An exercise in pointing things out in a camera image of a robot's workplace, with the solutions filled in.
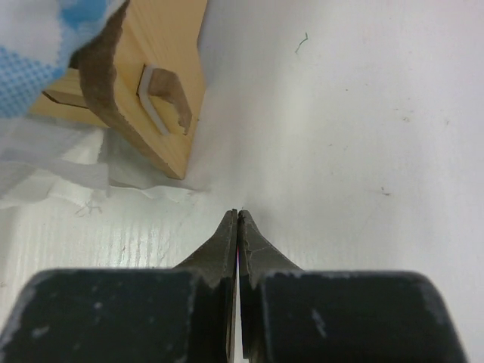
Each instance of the blue fabric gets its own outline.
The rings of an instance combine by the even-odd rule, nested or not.
[[[18,36],[18,40],[15,39],[16,44],[20,45],[20,42],[28,41],[22,37],[28,36],[29,32],[43,30],[52,32],[55,29],[60,33],[57,43],[52,41],[52,34],[46,33],[45,44],[31,45],[35,49],[30,48],[29,53],[41,54],[42,57],[22,55],[21,50],[12,47],[14,42],[11,38],[8,42],[4,40],[5,37],[11,37],[11,34],[0,34],[0,118],[13,118],[26,114],[42,90],[65,74],[72,54],[102,31],[111,15],[108,11],[112,13],[123,3],[122,0],[39,1],[45,2],[46,7],[42,9],[44,13],[41,15],[31,14],[28,9],[21,9],[28,5],[28,2],[22,0],[10,0],[0,5],[0,11],[12,11],[12,9],[17,11],[12,11],[12,21],[19,21],[14,17],[15,14],[32,16],[30,19],[20,19],[26,29],[23,29],[25,32],[23,31],[22,34],[16,35]],[[51,23],[41,23],[48,26],[39,29],[33,19],[37,22]],[[25,47],[19,46],[19,48],[25,51]],[[51,59],[51,62],[46,64],[39,59]]]

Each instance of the blue patterned cloth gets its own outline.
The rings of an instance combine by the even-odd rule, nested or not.
[[[2,0],[0,122],[26,114],[123,0]]]

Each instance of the wooden block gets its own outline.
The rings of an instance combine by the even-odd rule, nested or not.
[[[79,86],[89,110],[82,108],[73,81],[76,72],[70,70],[46,90],[64,104],[43,96],[31,111],[45,114],[52,107],[56,114],[51,116],[63,114],[75,121],[85,116],[82,121],[88,123],[95,114],[169,177],[184,178],[205,93],[197,50],[205,8],[206,0],[131,0],[99,37],[79,50]],[[160,133],[137,95],[145,65],[158,69],[150,83],[150,100],[168,135]],[[68,113],[67,107],[76,111]]]

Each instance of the white cloth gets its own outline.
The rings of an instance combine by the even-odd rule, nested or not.
[[[0,198],[37,168],[87,188],[107,188],[107,166],[97,163],[97,155],[91,165],[63,158],[90,135],[102,140],[100,130],[59,126],[26,113],[42,90],[65,74],[73,52],[99,34],[123,2],[0,1]]]

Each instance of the white surface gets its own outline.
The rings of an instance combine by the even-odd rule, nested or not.
[[[484,361],[484,2],[209,3],[196,191],[4,211],[2,316],[41,268],[174,265],[244,206],[303,268],[429,276]]]
[[[51,117],[0,120],[0,209],[44,200],[61,178],[106,191],[104,130]]]

